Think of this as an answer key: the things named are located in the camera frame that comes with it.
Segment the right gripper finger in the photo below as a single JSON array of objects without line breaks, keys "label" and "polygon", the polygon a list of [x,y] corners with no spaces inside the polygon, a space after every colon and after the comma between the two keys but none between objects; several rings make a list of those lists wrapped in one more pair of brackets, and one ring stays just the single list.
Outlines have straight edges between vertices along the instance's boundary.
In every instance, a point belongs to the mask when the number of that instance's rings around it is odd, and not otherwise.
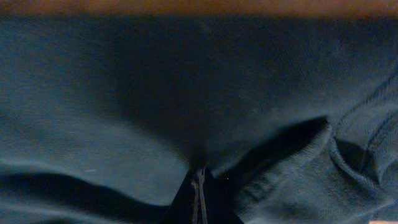
[{"label": "right gripper finger", "polygon": [[195,190],[195,196],[194,196],[194,201],[193,201],[192,223],[197,224],[198,223],[198,205],[199,205],[199,186],[195,182],[195,180],[191,181],[191,185]]},{"label": "right gripper finger", "polygon": [[205,198],[205,180],[206,180],[206,168],[201,168],[197,171],[197,211],[201,213],[201,221],[197,223],[208,224],[208,215],[206,209],[206,198]]}]

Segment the black polo shirt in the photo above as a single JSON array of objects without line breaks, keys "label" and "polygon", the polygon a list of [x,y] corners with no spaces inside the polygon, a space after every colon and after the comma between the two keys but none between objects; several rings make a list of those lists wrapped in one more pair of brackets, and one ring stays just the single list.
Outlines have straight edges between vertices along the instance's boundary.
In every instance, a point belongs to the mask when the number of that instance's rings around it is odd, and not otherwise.
[{"label": "black polo shirt", "polygon": [[397,21],[1,19],[1,222],[397,220]]}]

